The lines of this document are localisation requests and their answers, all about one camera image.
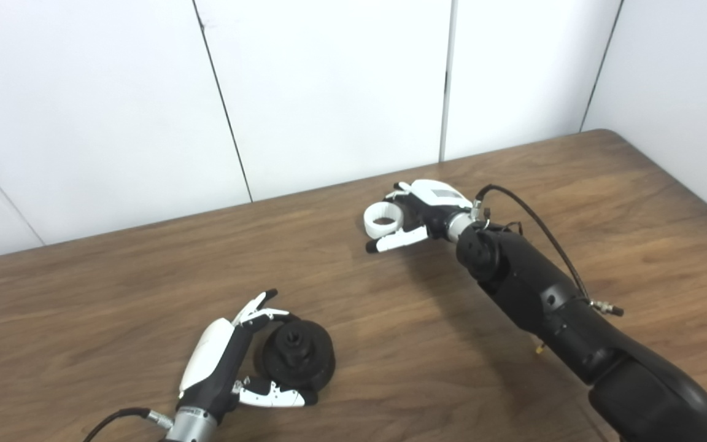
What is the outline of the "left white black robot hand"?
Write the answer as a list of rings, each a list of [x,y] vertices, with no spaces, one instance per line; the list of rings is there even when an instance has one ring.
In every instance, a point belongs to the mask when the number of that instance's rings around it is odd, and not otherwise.
[[[261,376],[238,377],[256,333],[271,322],[298,320],[289,311],[266,307],[277,294],[277,289],[259,293],[233,320],[219,318],[208,325],[180,380],[177,411],[198,409],[201,417],[221,424],[225,415],[241,403],[256,408],[308,408],[317,404],[318,395],[311,390],[291,388]]]

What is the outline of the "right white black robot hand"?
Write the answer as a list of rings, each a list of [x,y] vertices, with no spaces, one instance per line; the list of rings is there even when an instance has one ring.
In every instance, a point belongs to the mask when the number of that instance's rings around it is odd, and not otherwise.
[[[427,239],[457,243],[474,222],[473,209],[474,204],[449,184],[430,179],[398,182],[363,214],[370,237],[365,250],[381,254]]]

